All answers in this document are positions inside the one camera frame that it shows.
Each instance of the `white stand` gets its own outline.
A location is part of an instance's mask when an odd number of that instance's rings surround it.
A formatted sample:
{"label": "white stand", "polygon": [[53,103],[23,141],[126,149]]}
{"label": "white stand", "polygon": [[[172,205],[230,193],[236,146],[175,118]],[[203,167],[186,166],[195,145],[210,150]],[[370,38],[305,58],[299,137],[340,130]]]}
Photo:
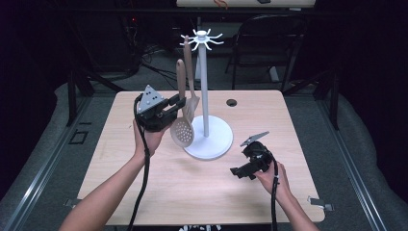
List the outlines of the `white stand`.
{"label": "white stand", "polygon": [[194,128],[194,141],[185,147],[187,153],[201,160],[213,160],[225,154],[231,147],[233,133],[224,120],[216,116],[209,116],[211,134],[204,137],[203,116],[197,116],[192,122]]}
{"label": "white stand", "polygon": [[211,50],[207,42],[210,41],[214,44],[222,44],[222,42],[216,42],[211,39],[217,39],[217,37],[208,37],[211,29],[206,31],[198,31],[196,37],[191,38],[192,42],[196,42],[193,50],[198,47],[198,58],[200,64],[200,78],[201,78],[201,98],[203,107],[203,116],[195,117],[192,121],[192,127],[194,129],[194,141],[186,148],[187,153],[195,158],[202,160],[216,159],[231,147],[233,140],[233,133],[231,127],[219,117],[209,115],[208,112],[208,86],[207,86],[207,55],[206,48]]}

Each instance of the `tabletop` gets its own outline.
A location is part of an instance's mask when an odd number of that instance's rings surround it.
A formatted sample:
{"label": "tabletop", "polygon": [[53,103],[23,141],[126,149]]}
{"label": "tabletop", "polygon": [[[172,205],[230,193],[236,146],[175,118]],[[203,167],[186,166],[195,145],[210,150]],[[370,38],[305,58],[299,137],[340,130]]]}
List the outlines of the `tabletop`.
{"label": "tabletop", "polygon": [[[171,97],[176,91],[159,91]],[[134,153],[132,127],[136,91],[116,95],[95,148],[78,198],[84,198],[118,171]],[[226,102],[237,101],[232,107]],[[293,195],[312,221],[324,212],[307,198],[319,198],[282,93],[278,90],[210,90],[209,115],[224,120],[233,131],[229,150],[203,161],[177,146],[166,132],[151,159],[149,182],[135,219],[136,225],[271,223],[270,194],[257,179],[239,179],[230,168],[248,163],[240,144],[249,136],[269,131],[259,141],[285,165]],[[197,116],[202,115],[201,104]],[[127,225],[141,188],[143,171],[125,194],[108,224]],[[289,222],[280,206],[277,221]]]}
{"label": "tabletop", "polygon": [[[224,0],[229,8],[313,8],[316,0],[272,0],[261,4],[257,0]],[[178,7],[218,7],[214,0],[177,0]]]}

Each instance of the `black cable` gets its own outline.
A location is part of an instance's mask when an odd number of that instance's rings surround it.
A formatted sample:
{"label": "black cable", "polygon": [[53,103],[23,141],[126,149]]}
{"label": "black cable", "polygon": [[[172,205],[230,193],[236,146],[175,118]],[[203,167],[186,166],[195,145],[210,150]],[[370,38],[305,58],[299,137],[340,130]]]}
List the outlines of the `black cable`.
{"label": "black cable", "polygon": [[278,171],[278,165],[276,163],[276,160],[273,158],[272,161],[273,161],[273,167],[274,167],[274,176],[273,176],[273,184],[272,184],[272,192],[271,192],[271,200],[270,200],[270,209],[271,209],[271,215],[272,215],[272,230],[277,231],[278,225],[276,221],[276,189],[278,186],[279,171]]}
{"label": "black cable", "polygon": [[133,223],[135,221],[136,213],[138,212],[138,208],[139,208],[139,205],[140,205],[141,198],[143,197],[144,191],[146,190],[147,181],[148,181],[148,178],[149,178],[149,169],[150,169],[150,150],[149,150],[149,147],[147,146],[147,142],[146,142],[146,139],[144,137],[144,131],[141,129],[141,126],[139,125],[138,120],[136,118],[136,113],[137,113],[136,105],[137,104],[135,103],[135,105],[134,105],[135,121],[136,121],[136,124],[138,125],[138,130],[140,132],[141,140],[143,141],[143,145],[144,145],[144,174],[143,174],[143,183],[141,185],[141,189],[140,189],[138,198],[137,198],[137,200],[135,202],[135,207],[133,209],[132,217],[131,217],[131,219],[129,221],[129,225],[128,225],[128,229],[127,229],[128,231],[131,231],[132,228],[133,228]]}

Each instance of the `chair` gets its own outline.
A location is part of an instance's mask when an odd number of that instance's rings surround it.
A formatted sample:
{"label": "chair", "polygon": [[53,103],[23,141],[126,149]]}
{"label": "chair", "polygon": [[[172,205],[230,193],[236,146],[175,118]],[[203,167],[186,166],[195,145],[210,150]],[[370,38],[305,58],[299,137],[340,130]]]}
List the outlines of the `chair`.
{"label": "chair", "polygon": [[306,30],[306,19],[297,15],[257,15],[247,19],[234,37],[233,53],[225,68],[234,66],[232,90],[237,66],[285,66],[281,91],[285,87],[295,45]]}

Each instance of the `hand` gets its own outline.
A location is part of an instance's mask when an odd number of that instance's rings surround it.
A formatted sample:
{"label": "hand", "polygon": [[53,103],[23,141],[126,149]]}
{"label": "hand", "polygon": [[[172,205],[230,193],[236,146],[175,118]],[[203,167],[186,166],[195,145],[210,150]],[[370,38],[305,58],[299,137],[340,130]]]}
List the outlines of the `hand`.
{"label": "hand", "polygon": [[[148,132],[148,131],[144,132],[144,138],[146,139],[147,146],[150,150],[150,157],[153,156],[154,152],[159,147],[159,144],[162,141],[162,137],[165,134],[165,131],[170,126],[171,124],[169,124],[166,128],[164,128],[160,132],[154,132],[154,133]],[[138,129],[138,124],[136,123],[134,119],[133,119],[133,131],[135,133],[135,145],[136,145],[135,155],[140,155],[140,154],[144,155],[143,140],[141,139],[141,134]]]}
{"label": "hand", "polygon": [[[276,200],[283,199],[285,196],[291,195],[291,189],[289,187],[288,176],[286,175],[285,166],[277,162],[278,166],[278,185],[276,189]],[[269,169],[266,172],[257,171],[254,175],[261,181],[264,188],[268,193],[272,192],[273,178],[274,178],[275,168],[273,163],[270,164]]]}

